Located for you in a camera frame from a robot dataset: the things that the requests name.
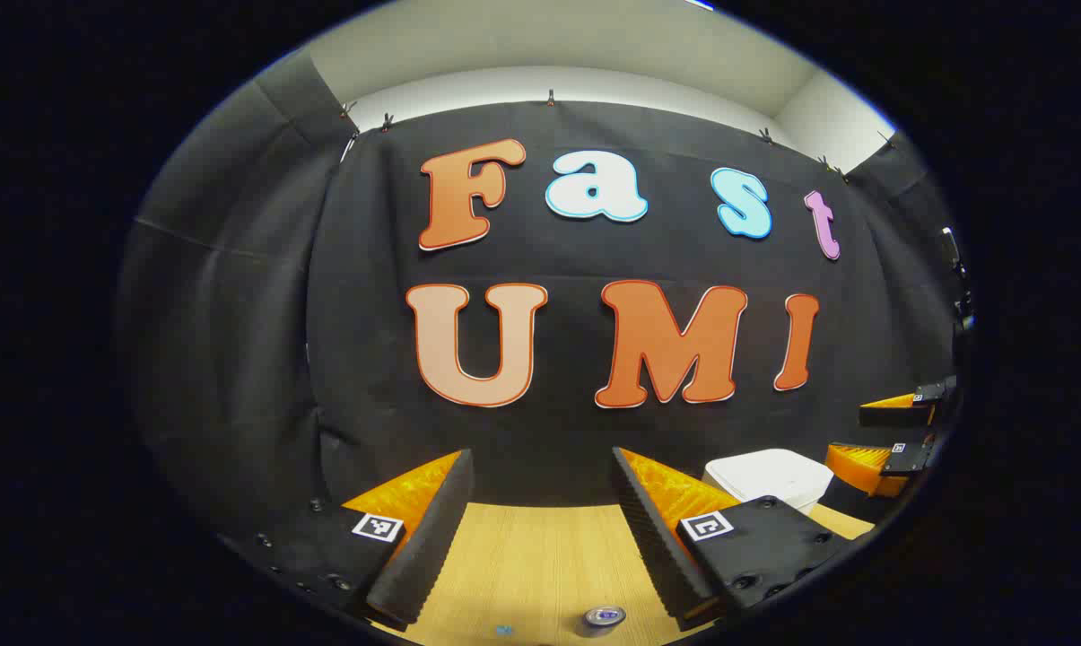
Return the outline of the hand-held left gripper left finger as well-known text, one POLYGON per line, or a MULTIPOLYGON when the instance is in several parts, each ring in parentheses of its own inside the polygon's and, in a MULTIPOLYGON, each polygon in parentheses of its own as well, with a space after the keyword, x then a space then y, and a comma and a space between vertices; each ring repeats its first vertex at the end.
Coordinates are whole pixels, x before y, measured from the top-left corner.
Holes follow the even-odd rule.
POLYGON ((347 502, 310 499, 222 544, 324 613, 405 629, 421 620, 473 481, 472 450, 451 450, 347 502))

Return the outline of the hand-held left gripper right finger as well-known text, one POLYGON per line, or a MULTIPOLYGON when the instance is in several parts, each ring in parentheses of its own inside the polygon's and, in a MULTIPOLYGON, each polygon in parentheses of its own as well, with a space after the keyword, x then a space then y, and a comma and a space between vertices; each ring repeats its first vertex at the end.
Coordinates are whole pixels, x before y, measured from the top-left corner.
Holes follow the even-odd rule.
POLYGON ((635 450, 611 453, 623 519, 681 630, 755 613, 850 547, 778 496, 744 502, 635 450))

